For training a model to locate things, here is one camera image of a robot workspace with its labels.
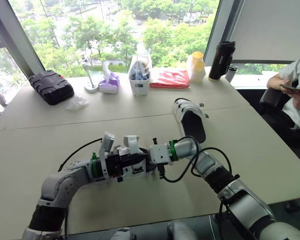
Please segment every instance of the person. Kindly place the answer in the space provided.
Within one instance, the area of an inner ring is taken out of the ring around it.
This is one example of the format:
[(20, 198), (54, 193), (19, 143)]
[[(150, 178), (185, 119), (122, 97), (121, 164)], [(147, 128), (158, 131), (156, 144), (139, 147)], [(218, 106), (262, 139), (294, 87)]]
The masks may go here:
[(280, 86), (291, 86), (295, 81), (298, 81), (297, 87), (300, 88), (300, 59), (283, 67), (268, 80), (268, 88), (280, 90), (291, 99), (282, 110), (275, 110), (262, 117), (300, 159), (300, 90), (292, 91)]

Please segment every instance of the white plastic basket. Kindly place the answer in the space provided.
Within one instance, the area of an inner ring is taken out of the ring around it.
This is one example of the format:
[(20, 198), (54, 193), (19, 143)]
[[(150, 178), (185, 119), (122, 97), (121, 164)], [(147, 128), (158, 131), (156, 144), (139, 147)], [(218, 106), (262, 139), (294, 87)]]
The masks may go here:
[(150, 55), (134, 55), (128, 72), (132, 94), (147, 95), (150, 87), (152, 62)]

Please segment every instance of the smartphone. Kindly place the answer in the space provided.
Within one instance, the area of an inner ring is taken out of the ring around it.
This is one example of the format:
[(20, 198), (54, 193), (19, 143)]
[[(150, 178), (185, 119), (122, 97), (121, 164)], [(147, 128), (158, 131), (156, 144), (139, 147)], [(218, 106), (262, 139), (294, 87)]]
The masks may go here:
[(293, 87), (293, 86), (289, 86), (289, 85), (285, 85), (285, 84), (280, 84), (279, 86), (285, 88), (285, 89), (289, 89), (291, 91), (300, 91), (300, 87)]

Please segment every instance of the crumpled tissue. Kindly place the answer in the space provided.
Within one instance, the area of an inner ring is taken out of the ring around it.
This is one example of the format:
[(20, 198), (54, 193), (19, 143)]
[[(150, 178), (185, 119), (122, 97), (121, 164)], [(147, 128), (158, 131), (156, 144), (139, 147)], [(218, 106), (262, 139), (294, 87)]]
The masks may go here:
[(85, 98), (83, 98), (81, 96), (74, 96), (70, 100), (68, 106), (65, 109), (69, 110), (69, 111), (74, 111), (74, 110), (78, 110), (78, 109), (84, 108), (88, 104), (89, 104), (89, 102)]

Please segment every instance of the black cable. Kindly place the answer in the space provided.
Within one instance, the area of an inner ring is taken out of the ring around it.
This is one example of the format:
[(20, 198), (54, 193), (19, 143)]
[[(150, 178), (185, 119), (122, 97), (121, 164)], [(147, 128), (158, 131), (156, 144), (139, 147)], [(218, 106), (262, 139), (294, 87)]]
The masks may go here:
[(59, 169), (58, 169), (58, 172), (60, 172), (60, 171), (62, 170), (62, 168), (64, 167), (64, 165), (68, 162), (68, 160), (69, 160), (73, 155), (75, 155), (77, 152), (79, 152), (81, 149), (85, 148), (86, 146), (88, 146), (88, 145), (90, 145), (90, 144), (93, 144), (93, 143), (95, 143), (95, 142), (101, 141), (101, 140), (102, 140), (102, 138), (98, 138), (98, 139), (96, 139), (96, 140), (93, 140), (93, 141), (91, 141), (91, 142), (88, 142), (87, 144), (85, 144), (85, 145), (79, 147), (77, 150), (75, 150), (73, 153), (71, 153), (70, 156), (68, 156), (68, 157), (66, 158), (66, 160), (60, 165), (60, 167), (59, 167)]
[[(66, 158), (66, 160), (64, 160), (64, 162), (60, 165), (58, 172), (60, 172), (62, 170), (62, 168), (64, 167), (64, 165), (68, 162), (68, 160), (75, 155), (77, 152), (79, 152), (81, 149), (85, 148), (86, 146), (89, 146), (90, 144), (96, 143), (102, 141), (102, 138), (98, 138), (96, 140), (93, 140), (91, 142), (86, 143), (85, 145), (79, 147), (77, 150), (75, 150), (73, 153), (70, 154), (70, 156), (68, 156)], [(68, 240), (68, 211), (69, 208), (67, 207), (67, 209), (65, 210), (65, 214), (64, 214), (64, 239)]]
[(184, 136), (184, 137), (182, 137), (182, 138), (180, 138), (179, 140), (177, 140), (176, 142), (178, 143), (178, 142), (180, 142), (181, 140), (184, 140), (184, 139), (192, 139), (193, 141), (194, 141), (194, 143), (195, 143), (195, 147), (196, 147), (196, 153), (195, 153), (195, 155), (191, 158), (191, 160), (189, 161), (189, 163), (186, 165), (186, 167), (185, 167), (185, 169), (184, 169), (184, 171), (181, 173), (181, 175), (177, 178), (177, 179), (175, 179), (175, 180), (171, 180), (171, 179), (168, 179), (166, 176), (162, 176), (162, 178), (164, 179), (164, 180), (166, 180), (167, 182), (169, 182), (169, 183), (176, 183), (176, 182), (179, 182), (183, 177), (184, 177), (184, 175), (186, 174), (186, 172), (188, 171), (188, 169), (189, 169), (189, 167), (190, 167), (190, 165), (192, 164), (192, 162), (194, 161), (194, 163), (193, 164), (196, 164), (197, 163), (197, 161), (198, 161), (198, 157), (199, 157), (199, 143), (198, 143), (198, 141), (193, 137), (193, 136)]
[(176, 182), (179, 182), (179, 181), (184, 177), (184, 175), (186, 174), (186, 172), (188, 171), (188, 169), (189, 169), (191, 163), (193, 162), (193, 160), (195, 159), (195, 157), (196, 157), (196, 155), (194, 155), (194, 156), (191, 158), (191, 160), (189, 161), (189, 163), (186, 165), (184, 171), (181, 173), (181, 175), (180, 175), (177, 179), (175, 179), (175, 180), (170, 180), (170, 179), (168, 179), (168, 178), (167, 178), (166, 176), (164, 176), (164, 175), (162, 176), (162, 178), (163, 178), (164, 180), (166, 180), (167, 182), (169, 182), (169, 183), (176, 183)]
[[(210, 146), (210, 147), (205, 147), (205, 148), (201, 149), (201, 150), (199, 151), (199, 154), (202, 153), (202, 152), (204, 152), (204, 151), (206, 151), (206, 150), (216, 150), (216, 151), (218, 151), (219, 153), (221, 153), (221, 154), (223, 155), (224, 159), (226, 160), (226, 163), (227, 163), (228, 168), (229, 168), (229, 172), (232, 174), (232, 166), (231, 166), (230, 160), (229, 160), (229, 158), (227, 157), (227, 155), (226, 155), (222, 150), (220, 150), (219, 148)], [(191, 173), (193, 173), (192, 170), (195, 168), (195, 166), (196, 166), (196, 165), (193, 164), (193, 166), (192, 166), (192, 168), (191, 168)], [(195, 174), (195, 173), (194, 173), (194, 174), (192, 174), (192, 175), (195, 175), (196, 177), (200, 177), (200, 178), (201, 178), (201, 176), (198, 175), (198, 174)]]
[[(215, 150), (215, 151), (218, 151), (219, 153), (221, 153), (223, 155), (223, 157), (225, 158), (225, 160), (226, 160), (226, 163), (227, 163), (228, 168), (229, 168), (229, 172), (232, 174), (232, 166), (231, 166), (230, 160), (227, 157), (227, 155), (222, 150), (220, 150), (219, 148), (216, 148), (216, 147), (205, 147), (205, 148), (201, 149), (199, 152), (197, 151), (196, 155), (192, 157), (192, 159), (190, 160), (190, 162), (188, 163), (188, 165), (186, 166), (186, 168), (184, 169), (183, 173), (180, 175), (179, 178), (177, 178), (176, 180), (173, 181), (173, 180), (169, 180), (165, 176), (163, 176), (163, 179), (165, 179), (169, 183), (176, 183), (176, 182), (180, 181), (182, 179), (182, 177), (185, 175), (185, 173), (187, 172), (190, 164), (194, 160), (194, 157), (196, 157), (196, 158), (195, 158), (195, 161), (194, 161), (194, 163), (192, 165), (192, 168), (191, 168), (191, 174), (194, 175), (194, 176), (196, 176), (196, 177), (200, 177), (201, 178), (201, 176), (199, 174), (196, 174), (194, 172), (194, 169), (196, 167), (196, 164), (197, 164), (197, 161), (198, 161), (198, 158), (199, 158), (199, 154), (202, 153), (202, 152), (204, 152), (204, 151), (206, 151), (206, 150)], [(223, 235), (223, 232), (222, 232), (222, 218), (223, 218), (222, 217), (222, 208), (223, 208), (223, 203), (220, 202), (219, 219), (218, 219), (218, 231), (219, 231), (219, 235), (220, 235), (221, 240), (224, 240), (225, 238), (224, 238), (224, 235)]]

